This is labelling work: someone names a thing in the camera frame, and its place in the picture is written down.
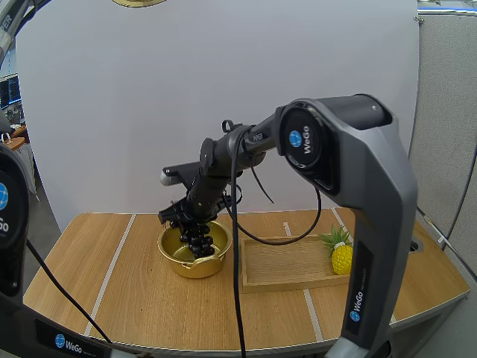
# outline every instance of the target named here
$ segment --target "wooden tray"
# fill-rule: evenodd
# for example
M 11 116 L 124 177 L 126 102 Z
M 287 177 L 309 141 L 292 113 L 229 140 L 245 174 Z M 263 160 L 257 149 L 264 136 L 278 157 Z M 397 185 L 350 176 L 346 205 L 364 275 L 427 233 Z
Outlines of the wooden tray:
M 293 236 L 264 239 L 283 241 Z M 348 274 L 334 273 L 329 249 L 316 234 L 283 246 L 241 239 L 241 275 L 243 293 L 312 289 L 350 280 Z

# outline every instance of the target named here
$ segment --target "robotic arm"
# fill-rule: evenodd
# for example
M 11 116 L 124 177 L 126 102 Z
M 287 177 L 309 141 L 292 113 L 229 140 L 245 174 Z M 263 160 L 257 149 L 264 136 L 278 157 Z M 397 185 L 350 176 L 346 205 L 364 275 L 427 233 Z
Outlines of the robotic arm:
M 203 141 L 200 162 L 163 169 L 163 184 L 187 188 L 185 198 L 159 212 L 163 224 L 200 224 L 216 217 L 242 136 L 238 172 L 277 148 L 302 178 L 355 210 L 346 312 L 341 337 L 326 356 L 372 357 L 387 341 L 417 203 L 417 182 L 396 117 L 376 99 L 354 95 L 297 99 L 256 126 L 233 125 L 218 141 Z

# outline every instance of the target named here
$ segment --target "white backdrop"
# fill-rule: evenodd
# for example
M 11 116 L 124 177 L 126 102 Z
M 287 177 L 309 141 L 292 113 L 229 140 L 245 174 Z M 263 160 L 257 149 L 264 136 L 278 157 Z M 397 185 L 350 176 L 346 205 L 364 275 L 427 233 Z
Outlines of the white backdrop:
M 163 166 L 198 160 L 221 121 L 257 123 L 299 97 L 367 92 L 399 117 L 407 148 L 417 91 L 416 1 L 171 0 L 127 9 L 53 1 L 17 39 L 25 118 L 61 230 L 79 213 L 156 213 L 184 194 Z M 240 211 L 316 207 L 275 152 Z M 326 206 L 332 204 L 325 200 Z

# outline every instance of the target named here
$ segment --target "white tape line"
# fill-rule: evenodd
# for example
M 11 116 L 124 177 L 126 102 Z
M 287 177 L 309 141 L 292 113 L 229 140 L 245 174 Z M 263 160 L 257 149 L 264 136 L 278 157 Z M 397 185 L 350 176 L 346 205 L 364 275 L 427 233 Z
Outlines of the white tape line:
M 291 230 L 288 226 L 288 222 L 284 222 L 283 227 L 285 228 L 286 236 L 291 236 Z M 310 291 L 308 289 L 304 289 L 303 294 L 305 295 L 306 306 L 308 306 L 308 311 L 310 312 L 310 319 L 312 320 L 316 342 L 322 342 L 323 336 L 321 335 L 320 324 L 318 323 L 318 317 L 316 316 L 315 306 L 313 306 L 312 296 L 310 295 Z
M 320 323 L 318 323 L 318 317 L 316 316 L 315 306 L 313 306 L 312 296 L 310 295 L 310 291 L 308 289 L 304 289 L 303 294 L 305 295 L 306 305 L 308 306 L 308 311 L 310 312 L 310 318 L 312 319 L 316 342 L 322 342 L 323 335 L 321 334 Z
M 346 225 L 343 223 L 343 220 L 341 220 L 340 216 L 338 215 L 338 213 L 336 212 L 336 209 L 334 207 L 331 208 L 331 211 L 333 212 L 333 214 L 335 214 L 335 217 L 336 217 L 336 220 L 338 220 L 338 222 L 340 223 L 340 225 L 343 227 L 343 229 L 345 231 L 348 231 L 348 228 L 346 227 Z M 349 239 L 350 239 L 350 242 L 353 243 L 353 238 L 351 237 L 351 233 L 350 233 L 350 236 L 349 236 Z
M 116 249 L 116 252 L 114 253 L 113 259 L 111 260 L 110 267 L 107 269 L 106 276 L 104 277 L 103 284 L 101 285 L 101 289 L 99 290 L 98 297 L 96 298 L 95 306 L 92 308 L 92 313 L 91 313 L 91 318 L 93 321 L 96 319 L 96 314 L 98 313 L 99 310 L 99 305 L 101 304 L 101 300 L 103 299 L 104 291 L 106 291 L 106 286 L 107 283 L 109 282 L 111 278 L 111 274 L 113 273 L 114 266 L 116 264 L 116 261 L 118 260 L 119 254 L 121 253 L 121 249 L 124 245 L 124 242 L 126 241 L 127 235 L 129 234 L 129 230 L 131 229 L 131 226 L 133 226 L 133 221 L 136 218 L 136 214 L 133 214 L 131 216 L 131 219 L 129 220 L 129 224 L 127 224 L 126 230 L 124 231 L 124 234 L 121 238 L 121 241 L 119 242 L 118 248 Z M 86 326 L 86 329 L 84 331 L 84 335 L 89 337 L 92 329 L 92 324 L 91 322 L 88 322 L 88 325 Z
M 283 227 L 285 228 L 286 236 L 291 236 L 291 231 L 290 231 L 290 227 L 288 226 L 288 222 L 284 222 Z

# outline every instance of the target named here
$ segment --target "blue logo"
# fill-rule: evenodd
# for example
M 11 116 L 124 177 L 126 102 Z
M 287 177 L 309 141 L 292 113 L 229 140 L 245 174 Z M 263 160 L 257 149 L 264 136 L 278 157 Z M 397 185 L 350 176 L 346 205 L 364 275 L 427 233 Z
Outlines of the blue logo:
M 298 148 L 301 145 L 301 134 L 298 131 L 290 132 L 290 144 L 295 148 Z
M 65 336 L 63 334 L 57 334 L 56 338 L 54 339 L 54 343 L 58 348 L 63 348 L 65 345 Z
M 357 322 L 360 319 L 359 313 L 357 313 L 356 311 L 351 311 L 350 317 L 354 322 Z
M 0 210 L 3 210 L 8 203 L 8 190 L 7 187 L 0 183 Z

